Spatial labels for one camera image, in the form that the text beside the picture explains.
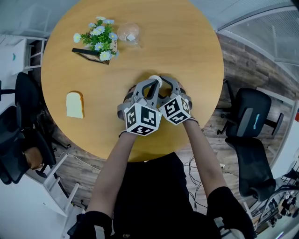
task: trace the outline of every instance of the wooden floor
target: wooden floor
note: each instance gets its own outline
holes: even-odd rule
[[[244,46],[230,38],[222,35],[219,35],[218,38],[223,53],[225,66],[224,76],[230,81],[235,94],[239,88],[255,88],[258,86],[291,99],[299,98],[299,84],[272,61],[257,53],[253,49],[248,48],[247,46]],[[34,71],[33,74],[37,81],[40,82],[40,72],[37,70]],[[218,107],[229,106],[230,100],[228,91],[226,86],[224,86]],[[266,125],[263,127],[263,130],[258,138],[262,140],[265,148],[271,145],[274,149],[278,149],[286,130],[290,110],[291,109],[289,107],[283,105],[278,100],[272,99],[272,106],[268,118],[276,121],[280,112],[285,114],[285,117],[275,139],[272,139],[271,136],[272,129]],[[220,112],[215,111],[203,129],[207,140],[210,142],[214,152],[217,154],[219,162],[225,164],[223,174],[228,186],[235,197],[242,202],[244,198],[240,196],[238,189],[238,160],[236,153],[225,143],[225,135],[218,136],[216,134],[216,131],[218,129],[222,129],[224,124],[225,120],[220,117]],[[80,184],[73,202],[76,205],[80,205],[80,201],[83,200],[84,204],[88,204],[94,182],[99,173],[99,170],[97,169],[101,169],[104,166],[105,160],[89,154],[74,143],[70,142],[58,128],[56,128],[54,136],[64,143],[71,143],[72,147],[66,150],[68,153],[75,155],[82,161],[93,166],[91,167],[86,163],[69,156],[57,171],[57,174],[61,177],[61,183],[68,193],[71,192],[76,182]],[[65,151],[63,148],[57,146],[57,152],[55,154],[59,156],[63,151]],[[184,167],[187,175],[187,187],[189,191],[194,194],[195,185],[191,182],[189,177],[189,161],[193,156],[191,147],[190,145],[187,145],[185,148],[176,153],[185,164]],[[268,161],[271,162],[273,156],[268,150],[266,150],[266,154],[268,156]],[[191,173],[195,179],[199,179],[196,168],[191,167]],[[206,196],[203,191],[203,187],[200,187],[196,195],[196,200],[198,203],[206,206]],[[198,205],[197,211],[206,213],[206,208]]]

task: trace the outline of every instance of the table top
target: table top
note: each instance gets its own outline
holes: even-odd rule
[[[114,19],[114,32],[126,22],[140,27],[140,45],[118,41],[120,55],[109,65],[77,56],[74,33],[85,33],[96,16]],[[81,0],[56,25],[42,65],[42,88],[48,110],[75,144],[106,159],[125,123],[117,105],[128,89],[151,75],[171,76],[192,97],[192,114],[203,127],[222,89],[223,59],[217,36],[205,16],[187,0]],[[66,95],[83,94],[83,119],[66,117]],[[180,150],[188,143],[182,124],[162,118],[159,129],[138,136],[130,161],[145,161]]]

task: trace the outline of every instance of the cable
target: cable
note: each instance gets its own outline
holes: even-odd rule
[[[60,158],[61,157],[61,155],[62,154],[67,154],[67,155],[71,155],[71,156],[73,156],[73,157],[75,157],[76,159],[78,159],[79,161],[81,161],[81,162],[83,162],[83,163],[85,163],[85,164],[87,164],[87,165],[89,165],[90,167],[92,167],[92,168],[94,168],[94,169],[96,169],[96,170],[98,170],[98,171],[101,171],[100,169],[97,169],[96,167],[94,167],[94,166],[92,166],[92,165],[90,165],[90,164],[88,164],[87,162],[84,162],[83,160],[81,160],[81,159],[79,159],[77,156],[75,156],[75,155],[72,155],[72,154],[70,154],[70,153],[68,153],[68,152],[62,152],[61,154],[60,154],[60,156],[58,156],[58,157],[55,157],[55,158]]]
[[[262,202],[261,202],[261,203],[260,203],[260,204],[259,204],[253,211],[252,211],[252,213],[251,213],[252,216],[253,216],[255,210],[257,210],[256,212],[258,212],[258,211],[261,209],[261,208],[259,209],[258,207],[259,207],[262,203],[263,203],[263,201],[262,201]]]
[[[188,193],[190,194],[190,196],[191,196],[192,199],[194,200],[194,211],[197,211],[197,204],[200,205],[200,206],[202,206],[202,207],[205,207],[205,208],[207,208],[207,207],[204,206],[204,205],[202,205],[202,204],[200,204],[200,203],[198,203],[198,202],[196,201],[196,195],[197,195],[197,192],[198,192],[198,190],[199,190],[199,188],[201,187],[202,184],[201,184],[201,181],[198,181],[197,179],[195,179],[195,178],[192,176],[192,173],[191,173],[191,168],[197,168],[197,167],[191,166],[191,162],[192,162],[194,159],[195,159],[195,158],[194,158],[194,156],[193,156],[189,162],[185,162],[183,165],[189,167],[189,177],[190,177],[192,183],[194,183],[194,185],[195,185],[195,194],[193,195],[193,194],[192,194],[191,192],[189,192],[189,191],[188,191]]]
[[[222,172],[225,173],[225,174],[231,174],[231,175],[234,175],[236,177],[239,177],[237,174],[233,174],[233,173],[230,173],[230,172],[224,172],[224,171],[222,171]]]

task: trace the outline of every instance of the person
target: person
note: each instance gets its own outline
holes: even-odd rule
[[[77,216],[70,230],[71,239],[221,238],[229,232],[234,232],[232,238],[256,236],[200,126],[194,120],[183,124],[207,197],[207,215],[193,211],[177,155],[128,163],[137,135],[124,132],[95,182],[86,213]]]
[[[296,206],[296,202],[297,198],[294,195],[283,198],[278,205],[280,215],[296,218],[299,214],[299,208]]]

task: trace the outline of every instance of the hand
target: hand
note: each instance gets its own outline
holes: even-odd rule
[[[186,89],[182,86],[182,84],[181,84],[179,81],[178,81],[178,85],[179,85],[179,87],[180,87],[181,89],[183,89],[183,90],[186,92],[186,94],[187,94]]]
[[[129,89],[129,91],[127,92],[127,95],[128,95],[129,93],[133,92],[133,91],[135,90],[135,88],[136,88],[136,85],[134,85],[131,89]],[[127,103],[127,102],[130,102],[130,99],[129,99],[129,98],[126,99],[126,100],[124,101],[124,103]],[[126,114],[124,113],[124,111],[122,111],[122,115],[123,115],[123,119],[124,119],[124,121],[126,121],[126,120],[125,120],[125,118],[126,118]]]

